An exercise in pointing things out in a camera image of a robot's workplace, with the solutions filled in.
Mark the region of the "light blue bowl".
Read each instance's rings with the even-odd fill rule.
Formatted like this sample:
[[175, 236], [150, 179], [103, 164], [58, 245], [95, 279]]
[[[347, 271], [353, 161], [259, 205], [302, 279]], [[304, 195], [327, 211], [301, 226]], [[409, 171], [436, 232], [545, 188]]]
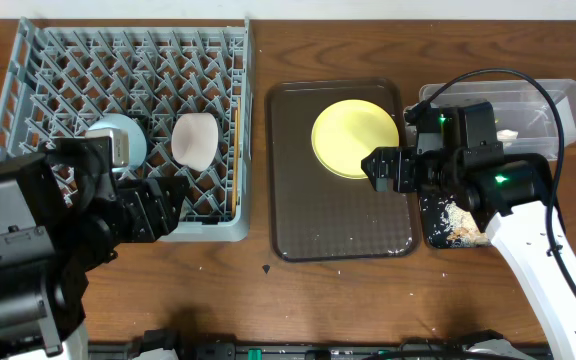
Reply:
[[89, 127], [85, 137], [111, 139], [111, 163], [115, 173], [136, 170], [146, 160], [148, 147], [144, 130], [126, 115], [105, 115]]

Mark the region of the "yellow plate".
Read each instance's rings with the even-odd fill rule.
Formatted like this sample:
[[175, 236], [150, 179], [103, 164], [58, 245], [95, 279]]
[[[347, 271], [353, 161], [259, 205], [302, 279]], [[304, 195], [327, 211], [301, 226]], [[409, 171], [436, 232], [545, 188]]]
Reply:
[[398, 147], [398, 127], [380, 106], [359, 99], [333, 103], [316, 118], [311, 131], [313, 152], [334, 175], [365, 179], [361, 161], [378, 147]]

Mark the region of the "white pink bowl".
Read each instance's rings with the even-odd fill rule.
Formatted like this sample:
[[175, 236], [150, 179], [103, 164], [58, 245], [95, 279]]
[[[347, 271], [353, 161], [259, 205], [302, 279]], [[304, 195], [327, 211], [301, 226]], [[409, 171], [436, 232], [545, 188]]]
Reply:
[[205, 171], [214, 160], [219, 140], [216, 118], [210, 113], [181, 115], [173, 128], [173, 159], [195, 171]]

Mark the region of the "white napkin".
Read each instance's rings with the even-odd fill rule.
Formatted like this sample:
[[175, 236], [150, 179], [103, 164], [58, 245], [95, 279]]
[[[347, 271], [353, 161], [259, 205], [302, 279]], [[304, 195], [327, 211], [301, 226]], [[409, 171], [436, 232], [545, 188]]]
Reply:
[[499, 141], [507, 142], [515, 140], [518, 137], [518, 132], [513, 130], [499, 130], [496, 135]]

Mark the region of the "wooden chopstick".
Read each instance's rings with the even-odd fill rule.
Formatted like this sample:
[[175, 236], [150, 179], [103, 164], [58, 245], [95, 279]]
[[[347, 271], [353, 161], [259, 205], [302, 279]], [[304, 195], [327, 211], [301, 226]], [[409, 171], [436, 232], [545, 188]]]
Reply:
[[240, 156], [240, 135], [241, 135], [241, 115], [242, 115], [242, 100], [241, 96], [237, 98], [237, 108], [235, 116], [235, 137], [234, 137], [234, 167], [238, 167]]
[[238, 199], [238, 163], [239, 163], [239, 125], [240, 123], [240, 107], [239, 105], [234, 111], [234, 152], [233, 152], [233, 185], [232, 185], [232, 195], [231, 195], [231, 210], [233, 219], [237, 212], [237, 199]]

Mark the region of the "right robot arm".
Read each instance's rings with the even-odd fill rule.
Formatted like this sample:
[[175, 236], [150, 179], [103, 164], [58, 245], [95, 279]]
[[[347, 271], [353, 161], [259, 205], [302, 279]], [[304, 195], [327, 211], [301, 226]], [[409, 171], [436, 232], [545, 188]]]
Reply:
[[487, 101], [416, 105], [405, 117], [415, 145], [378, 147], [361, 162], [373, 188], [439, 193], [470, 213], [517, 278], [553, 357], [576, 359], [576, 256], [547, 160], [505, 154]]

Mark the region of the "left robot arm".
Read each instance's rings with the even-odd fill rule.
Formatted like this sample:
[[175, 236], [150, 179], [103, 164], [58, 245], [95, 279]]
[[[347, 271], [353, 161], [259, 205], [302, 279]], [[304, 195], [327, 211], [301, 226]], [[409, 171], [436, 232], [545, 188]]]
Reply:
[[117, 180], [109, 137], [59, 138], [0, 162], [0, 359], [178, 359], [176, 336], [149, 331], [93, 345], [82, 298], [90, 270], [122, 243], [152, 243], [178, 226], [182, 176]]

